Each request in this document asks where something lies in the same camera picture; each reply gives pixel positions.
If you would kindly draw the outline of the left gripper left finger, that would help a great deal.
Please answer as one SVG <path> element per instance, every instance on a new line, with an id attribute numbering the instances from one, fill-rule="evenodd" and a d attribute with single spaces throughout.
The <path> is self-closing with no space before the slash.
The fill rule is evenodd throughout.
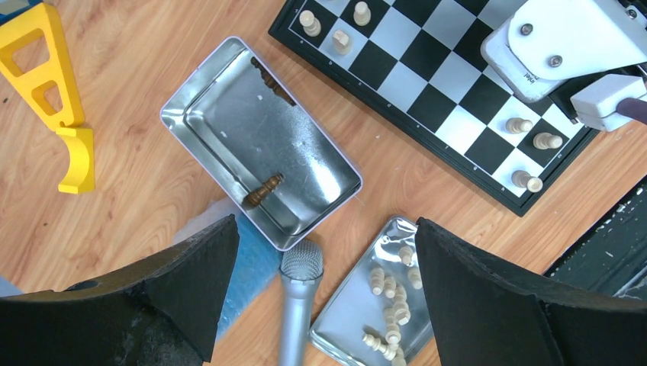
<path id="1" fill-rule="evenodd" d="M 239 234 L 234 215 L 64 291 L 1 299 L 3 365 L 201 365 L 212 359 Z"/>

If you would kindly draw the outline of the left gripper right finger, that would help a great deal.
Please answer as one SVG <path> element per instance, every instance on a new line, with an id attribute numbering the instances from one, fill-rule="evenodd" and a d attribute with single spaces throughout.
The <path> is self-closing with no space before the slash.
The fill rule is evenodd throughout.
<path id="1" fill-rule="evenodd" d="M 533 273 L 420 218 L 415 245 L 444 365 L 644 365 L 646 303 Z"/>

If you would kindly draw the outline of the tin box with dark pieces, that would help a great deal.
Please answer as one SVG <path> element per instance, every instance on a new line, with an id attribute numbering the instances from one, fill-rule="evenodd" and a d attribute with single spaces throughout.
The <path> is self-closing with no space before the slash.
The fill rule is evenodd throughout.
<path id="1" fill-rule="evenodd" d="M 241 38 L 226 38 L 161 107 L 169 132 L 279 251 L 362 188 L 362 176 Z M 277 173 L 258 206 L 243 199 Z"/>

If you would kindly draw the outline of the tin lid with light pieces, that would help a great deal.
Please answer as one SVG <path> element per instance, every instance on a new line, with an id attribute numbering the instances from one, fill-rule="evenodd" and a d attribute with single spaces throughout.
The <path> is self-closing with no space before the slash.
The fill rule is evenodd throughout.
<path id="1" fill-rule="evenodd" d="M 311 327 L 342 365 L 409 365 L 433 337 L 415 249 L 417 225 L 390 218 Z"/>

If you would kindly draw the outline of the black silver chess board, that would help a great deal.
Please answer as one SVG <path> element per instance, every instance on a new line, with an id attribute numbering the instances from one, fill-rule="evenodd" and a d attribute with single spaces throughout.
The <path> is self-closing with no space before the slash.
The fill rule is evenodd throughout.
<path id="1" fill-rule="evenodd" d="M 519 1 L 288 1 L 269 33 L 523 216 L 539 193 L 516 186 L 525 171 L 550 187 L 596 136 L 552 100 L 527 104 L 481 56 L 481 43 Z"/>

